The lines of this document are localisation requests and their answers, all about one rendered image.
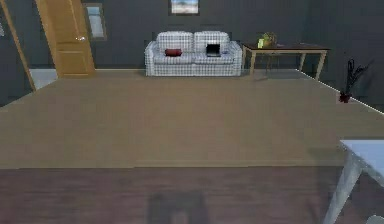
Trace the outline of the white checked sofa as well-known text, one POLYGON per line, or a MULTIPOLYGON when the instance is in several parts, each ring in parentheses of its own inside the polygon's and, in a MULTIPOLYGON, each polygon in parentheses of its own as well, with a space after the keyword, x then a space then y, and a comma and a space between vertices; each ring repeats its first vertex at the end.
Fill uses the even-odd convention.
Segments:
POLYGON ((145 48, 147 76, 240 76, 242 49, 223 31, 165 31, 145 48), (207 57, 208 44, 220 45, 220 57, 207 57), (165 56, 165 49, 181 49, 179 57, 165 56))

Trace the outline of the dark top wooden table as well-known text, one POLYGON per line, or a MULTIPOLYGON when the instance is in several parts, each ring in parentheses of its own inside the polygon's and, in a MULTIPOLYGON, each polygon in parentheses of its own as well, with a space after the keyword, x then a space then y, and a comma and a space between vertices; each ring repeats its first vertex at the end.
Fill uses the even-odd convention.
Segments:
POLYGON ((259 48, 257 44, 243 43, 242 44, 242 68, 245 68, 245 59, 247 53, 251 54, 250 67, 248 73, 250 76, 256 75, 256 56, 259 54, 300 54, 299 71, 302 71, 307 54, 319 54, 319 61, 315 73, 315 80, 320 80, 320 75, 324 66, 324 62, 329 48, 316 44, 297 43, 289 45, 275 45, 259 48))

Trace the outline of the black laptop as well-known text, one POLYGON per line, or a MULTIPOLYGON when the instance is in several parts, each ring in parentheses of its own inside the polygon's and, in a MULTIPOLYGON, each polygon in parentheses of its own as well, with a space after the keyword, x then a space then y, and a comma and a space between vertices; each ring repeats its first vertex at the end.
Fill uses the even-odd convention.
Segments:
POLYGON ((206 46, 207 57, 220 57, 220 45, 219 44, 208 44, 206 46))

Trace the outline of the framed window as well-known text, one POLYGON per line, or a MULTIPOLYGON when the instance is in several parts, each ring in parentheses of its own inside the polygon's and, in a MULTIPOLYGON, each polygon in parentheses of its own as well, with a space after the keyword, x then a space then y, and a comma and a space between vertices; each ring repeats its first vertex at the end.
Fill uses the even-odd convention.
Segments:
POLYGON ((106 40, 106 25, 101 3, 83 4, 88 19, 90 37, 93 40, 106 40))

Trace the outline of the wooden room door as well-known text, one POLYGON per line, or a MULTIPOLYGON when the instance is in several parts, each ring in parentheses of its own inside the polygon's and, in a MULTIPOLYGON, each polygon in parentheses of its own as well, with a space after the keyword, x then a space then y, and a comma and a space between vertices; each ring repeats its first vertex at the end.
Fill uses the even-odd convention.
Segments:
POLYGON ((59 78, 95 74, 81 0, 35 0, 59 78), (83 36, 85 41, 77 41, 83 36))

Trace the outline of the white table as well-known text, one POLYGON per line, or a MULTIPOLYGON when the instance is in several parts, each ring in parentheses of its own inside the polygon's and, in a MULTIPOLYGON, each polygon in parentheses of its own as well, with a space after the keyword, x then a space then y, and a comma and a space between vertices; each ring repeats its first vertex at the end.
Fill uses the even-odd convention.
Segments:
POLYGON ((335 224, 360 175, 365 172, 384 188, 384 140, 345 139, 345 164, 322 224, 335 224))

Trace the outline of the dark plant in red pot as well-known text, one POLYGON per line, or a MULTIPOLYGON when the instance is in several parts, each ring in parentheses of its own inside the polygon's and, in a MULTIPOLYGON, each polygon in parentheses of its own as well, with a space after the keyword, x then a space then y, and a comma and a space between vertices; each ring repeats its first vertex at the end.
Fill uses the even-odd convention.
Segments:
POLYGON ((350 58, 347 62, 347 79, 345 89, 340 92, 339 101, 342 103, 348 103, 352 97, 351 89, 354 84, 359 80, 360 77, 369 69, 370 65, 373 63, 371 60, 367 65, 359 65, 355 67, 355 60, 350 58))

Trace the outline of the framed wall picture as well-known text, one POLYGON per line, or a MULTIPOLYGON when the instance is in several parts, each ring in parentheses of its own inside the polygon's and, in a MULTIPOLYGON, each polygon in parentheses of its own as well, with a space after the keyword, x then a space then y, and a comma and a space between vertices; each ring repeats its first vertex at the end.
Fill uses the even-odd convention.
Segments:
POLYGON ((200 0, 169 0, 170 13, 175 15, 198 15, 200 0))

